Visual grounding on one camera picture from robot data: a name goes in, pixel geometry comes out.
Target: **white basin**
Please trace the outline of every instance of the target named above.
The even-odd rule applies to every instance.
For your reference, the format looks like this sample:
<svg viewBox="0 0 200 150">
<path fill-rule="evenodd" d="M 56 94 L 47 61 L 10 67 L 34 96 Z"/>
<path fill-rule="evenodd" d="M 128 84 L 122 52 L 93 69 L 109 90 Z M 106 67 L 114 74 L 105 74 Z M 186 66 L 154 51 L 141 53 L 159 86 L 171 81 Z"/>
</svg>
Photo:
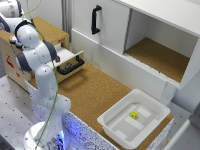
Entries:
<svg viewBox="0 0 200 150">
<path fill-rule="evenodd" d="M 130 117 L 132 111 L 138 117 Z M 108 109 L 97 121 L 105 133 L 126 149 L 137 148 L 170 113 L 170 109 L 144 92 L 134 89 Z"/>
</svg>

